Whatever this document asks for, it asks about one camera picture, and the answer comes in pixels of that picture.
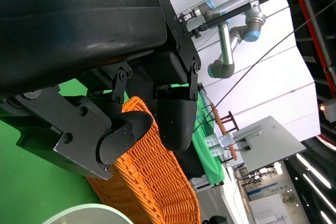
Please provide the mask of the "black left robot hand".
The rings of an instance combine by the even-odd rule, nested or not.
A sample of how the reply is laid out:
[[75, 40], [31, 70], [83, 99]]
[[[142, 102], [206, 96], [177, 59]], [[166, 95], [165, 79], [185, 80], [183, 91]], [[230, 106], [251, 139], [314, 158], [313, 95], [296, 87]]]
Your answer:
[[153, 81], [162, 144], [185, 151], [201, 60], [170, 0], [1, 0], [1, 120], [63, 169], [108, 180], [149, 131], [149, 113], [122, 111], [134, 60]]

